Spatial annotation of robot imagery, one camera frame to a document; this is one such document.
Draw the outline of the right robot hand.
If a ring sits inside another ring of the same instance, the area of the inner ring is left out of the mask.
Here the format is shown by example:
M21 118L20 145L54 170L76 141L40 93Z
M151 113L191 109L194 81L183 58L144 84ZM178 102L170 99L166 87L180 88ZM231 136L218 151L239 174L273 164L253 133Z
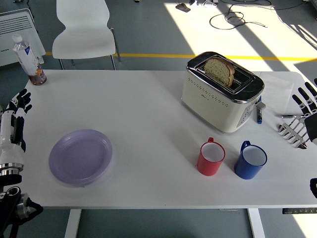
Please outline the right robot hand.
M298 88L298 92L305 100L302 100L295 94L292 95L293 100L297 103L300 110L304 115L304 123L306 126L307 134L309 140L313 144L317 144L317 91L315 87L309 83L305 82L306 89L310 92L310 97L307 92L302 88Z

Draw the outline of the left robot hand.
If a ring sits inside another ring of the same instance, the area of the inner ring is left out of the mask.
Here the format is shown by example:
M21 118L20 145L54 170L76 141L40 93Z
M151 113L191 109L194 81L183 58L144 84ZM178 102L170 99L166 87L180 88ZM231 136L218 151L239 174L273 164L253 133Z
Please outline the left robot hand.
M23 164L26 143L23 139L25 116L32 108L31 93L23 89L16 94L1 116L0 163Z

